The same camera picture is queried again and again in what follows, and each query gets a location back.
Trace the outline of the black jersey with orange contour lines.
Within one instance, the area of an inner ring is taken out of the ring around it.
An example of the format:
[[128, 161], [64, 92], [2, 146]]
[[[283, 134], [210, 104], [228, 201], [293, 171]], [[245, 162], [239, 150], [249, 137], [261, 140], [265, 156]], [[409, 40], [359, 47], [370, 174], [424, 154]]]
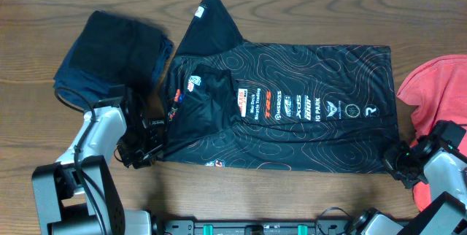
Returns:
[[382, 173], [399, 140], [388, 46], [249, 42], [221, 0], [201, 0], [160, 98], [170, 162]]

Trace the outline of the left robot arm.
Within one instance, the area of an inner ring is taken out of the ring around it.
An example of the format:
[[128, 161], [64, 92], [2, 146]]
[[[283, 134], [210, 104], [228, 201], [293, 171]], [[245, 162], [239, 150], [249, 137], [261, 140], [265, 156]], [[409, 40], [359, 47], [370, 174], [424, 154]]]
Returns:
[[71, 88], [58, 87], [85, 104], [83, 124], [70, 147], [54, 163], [38, 166], [31, 181], [42, 234], [156, 234], [148, 210], [124, 209], [109, 170], [112, 157], [136, 169], [160, 155], [150, 140], [144, 99], [125, 86], [105, 99], [91, 101]]

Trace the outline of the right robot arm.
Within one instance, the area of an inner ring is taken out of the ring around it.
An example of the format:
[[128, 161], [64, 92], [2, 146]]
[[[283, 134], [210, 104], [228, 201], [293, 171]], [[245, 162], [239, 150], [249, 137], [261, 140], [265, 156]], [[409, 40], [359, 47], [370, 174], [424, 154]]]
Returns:
[[347, 234], [466, 235], [466, 157], [449, 142], [423, 167], [432, 202], [402, 225], [376, 209], [364, 212], [348, 225]]

